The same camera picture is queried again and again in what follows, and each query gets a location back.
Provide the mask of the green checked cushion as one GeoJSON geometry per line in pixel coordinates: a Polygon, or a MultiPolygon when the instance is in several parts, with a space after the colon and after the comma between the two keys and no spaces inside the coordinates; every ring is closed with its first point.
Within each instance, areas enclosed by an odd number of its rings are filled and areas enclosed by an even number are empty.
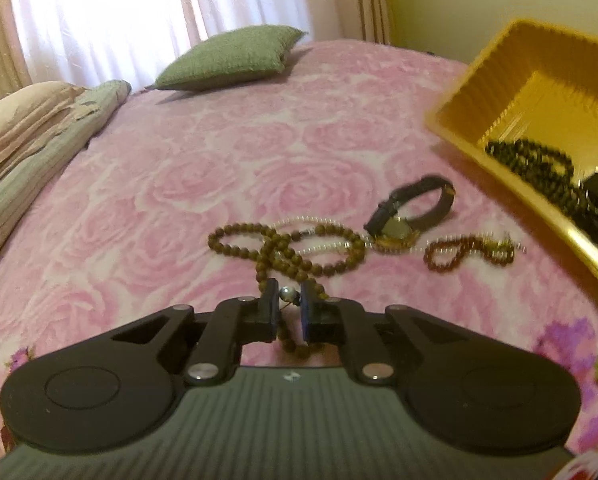
{"type": "Polygon", "coordinates": [[[151,88],[206,91],[281,74],[305,36],[287,25],[247,26],[214,35],[169,64],[151,88]]]}

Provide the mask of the yellow plastic tray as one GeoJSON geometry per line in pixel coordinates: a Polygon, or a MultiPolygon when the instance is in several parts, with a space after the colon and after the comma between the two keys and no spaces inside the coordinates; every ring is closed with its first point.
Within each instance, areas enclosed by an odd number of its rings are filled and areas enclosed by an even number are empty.
{"type": "Polygon", "coordinates": [[[484,149],[491,140],[527,139],[569,155],[576,182],[598,172],[597,37],[513,21],[430,110],[426,125],[541,218],[598,281],[598,246],[484,149]]]}

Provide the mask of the pink rose bedspread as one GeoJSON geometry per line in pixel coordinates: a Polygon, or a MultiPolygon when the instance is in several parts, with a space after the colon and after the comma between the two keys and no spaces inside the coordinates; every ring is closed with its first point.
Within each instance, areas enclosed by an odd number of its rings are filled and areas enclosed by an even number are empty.
{"type": "MultiPolygon", "coordinates": [[[[208,233],[232,222],[331,218],[361,229],[398,186],[425,174],[456,199],[434,237],[509,235],[507,268],[479,258],[449,274],[418,254],[369,255],[331,294],[367,309],[403,302],[574,375],[582,413],[569,446],[598,447],[598,283],[489,174],[429,132],[424,117],[459,62],[331,41],[293,52],[279,78],[204,94],[131,96],[48,184],[0,251],[0,389],[20,364],[171,304],[198,311],[257,289],[245,261],[208,233]]],[[[0,457],[5,438],[0,414],[0,457]]]]}

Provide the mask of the beige pillow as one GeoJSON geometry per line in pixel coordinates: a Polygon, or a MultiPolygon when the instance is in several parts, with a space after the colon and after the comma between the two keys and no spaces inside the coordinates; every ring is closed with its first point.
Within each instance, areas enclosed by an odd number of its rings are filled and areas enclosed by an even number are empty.
{"type": "Polygon", "coordinates": [[[0,177],[8,164],[18,164],[32,148],[49,142],[84,91],[68,82],[44,81],[0,100],[0,177]]]}

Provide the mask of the dark strap gold watch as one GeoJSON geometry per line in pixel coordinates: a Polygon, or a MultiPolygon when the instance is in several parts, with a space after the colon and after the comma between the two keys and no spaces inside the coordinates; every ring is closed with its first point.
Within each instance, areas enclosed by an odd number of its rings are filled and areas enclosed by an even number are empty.
{"type": "Polygon", "coordinates": [[[421,234],[448,217],[454,203],[453,183],[440,174],[426,174],[395,188],[364,224],[376,252],[408,252],[421,234]]]}

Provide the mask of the striped folded quilt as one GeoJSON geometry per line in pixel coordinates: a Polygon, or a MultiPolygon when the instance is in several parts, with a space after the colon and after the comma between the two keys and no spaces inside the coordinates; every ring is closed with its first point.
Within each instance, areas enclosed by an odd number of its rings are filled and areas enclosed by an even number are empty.
{"type": "Polygon", "coordinates": [[[31,204],[109,122],[124,80],[84,88],[45,81],[0,100],[0,250],[31,204]]]}

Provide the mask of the sheer pink curtain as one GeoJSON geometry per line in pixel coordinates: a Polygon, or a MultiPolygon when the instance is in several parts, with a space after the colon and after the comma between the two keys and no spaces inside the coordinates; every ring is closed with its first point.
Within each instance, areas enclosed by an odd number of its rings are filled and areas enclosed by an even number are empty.
{"type": "Polygon", "coordinates": [[[92,87],[151,84],[169,63],[220,32],[289,25],[341,38],[336,0],[11,0],[31,79],[92,87]]]}

